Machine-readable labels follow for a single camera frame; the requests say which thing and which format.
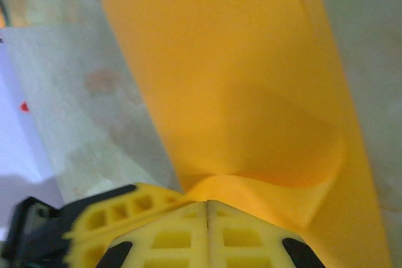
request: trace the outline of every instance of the orange fabric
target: orange fabric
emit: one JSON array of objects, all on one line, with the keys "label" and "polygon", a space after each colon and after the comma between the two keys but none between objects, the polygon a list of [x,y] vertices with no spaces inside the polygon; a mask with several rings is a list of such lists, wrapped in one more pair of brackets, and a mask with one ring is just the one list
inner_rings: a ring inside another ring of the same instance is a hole
[{"label": "orange fabric", "polygon": [[327,267],[391,267],[320,0],[104,4],[190,198],[297,230]]}]

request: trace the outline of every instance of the table surface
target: table surface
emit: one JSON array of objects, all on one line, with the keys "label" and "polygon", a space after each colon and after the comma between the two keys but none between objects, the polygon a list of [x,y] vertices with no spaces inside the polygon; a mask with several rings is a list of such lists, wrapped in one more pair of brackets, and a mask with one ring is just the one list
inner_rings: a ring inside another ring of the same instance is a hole
[{"label": "table surface", "polygon": [[[402,0],[323,1],[393,261],[402,267]],[[99,0],[80,3],[86,22],[4,31],[63,197],[70,201],[134,181],[179,189]]]}]

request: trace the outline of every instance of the gray surface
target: gray surface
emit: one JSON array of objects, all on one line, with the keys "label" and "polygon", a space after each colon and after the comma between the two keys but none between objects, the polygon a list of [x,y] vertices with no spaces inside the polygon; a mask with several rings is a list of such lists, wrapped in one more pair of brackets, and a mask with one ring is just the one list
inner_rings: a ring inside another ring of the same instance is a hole
[{"label": "gray surface", "polygon": [[4,30],[65,201],[137,181],[179,190],[99,0],[77,2],[77,23]]}]

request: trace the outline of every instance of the square hole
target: square hole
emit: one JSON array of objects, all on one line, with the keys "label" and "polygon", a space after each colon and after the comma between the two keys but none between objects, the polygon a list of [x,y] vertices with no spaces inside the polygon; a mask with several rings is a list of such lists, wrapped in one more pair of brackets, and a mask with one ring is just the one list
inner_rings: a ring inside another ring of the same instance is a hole
[{"label": "square hole", "polygon": [[147,259],[143,268],[188,268],[189,262],[188,259]]},{"label": "square hole", "polygon": [[84,254],[84,267],[94,268],[99,263],[106,252],[106,248],[102,245],[89,249]]},{"label": "square hole", "polygon": [[173,203],[173,202],[176,202],[176,201],[177,201],[177,198],[175,198],[175,197],[171,197],[171,196],[166,197],[166,202],[167,203]]},{"label": "square hole", "polygon": [[111,207],[111,220],[113,222],[118,222],[128,218],[128,210],[127,205],[125,203],[120,203],[117,205],[113,205]]},{"label": "square hole", "polygon": [[217,210],[217,215],[220,216],[220,217],[229,217],[230,216],[229,213],[227,213],[227,212],[225,212],[223,210]]},{"label": "square hole", "polygon": [[271,261],[267,257],[228,257],[227,268],[272,268]]},{"label": "square hole", "polygon": [[162,248],[190,248],[191,233],[186,231],[160,232],[156,235],[152,247]]},{"label": "square hole", "polygon": [[224,245],[229,247],[257,247],[263,243],[257,231],[251,228],[225,228]]},{"label": "square hole", "polygon": [[149,210],[152,207],[153,201],[149,195],[143,195],[133,200],[134,213],[141,213],[145,210]]},{"label": "square hole", "polygon": [[183,218],[196,218],[196,217],[197,217],[197,213],[195,213],[195,212],[185,213],[183,215]]},{"label": "square hole", "polygon": [[95,230],[101,227],[106,226],[106,212],[104,210],[100,210],[91,214],[88,218],[85,227],[87,230]]}]

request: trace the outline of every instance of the yellow plastic part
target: yellow plastic part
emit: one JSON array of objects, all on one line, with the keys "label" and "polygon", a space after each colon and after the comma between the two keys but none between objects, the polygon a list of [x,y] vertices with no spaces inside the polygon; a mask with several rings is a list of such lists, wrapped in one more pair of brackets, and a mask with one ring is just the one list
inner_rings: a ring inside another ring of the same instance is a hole
[{"label": "yellow plastic part", "polygon": [[196,202],[134,230],[122,268],[294,268],[282,240],[302,238],[219,201]]},{"label": "yellow plastic part", "polygon": [[210,268],[294,268],[282,240],[294,233],[219,201],[208,201]]},{"label": "yellow plastic part", "polygon": [[95,268],[117,237],[192,203],[176,191],[136,183],[137,190],[89,206],[65,234],[71,240],[65,262],[71,268]]},{"label": "yellow plastic part", "polygon": [[104,0],[177,175],[296,230],[327,267],[391,267],[321,0]]},{"label": "yellow plastic part", "polygon": [[206,206],[192,203],[115,240],[133,243],[121,268],[208,268]]}]

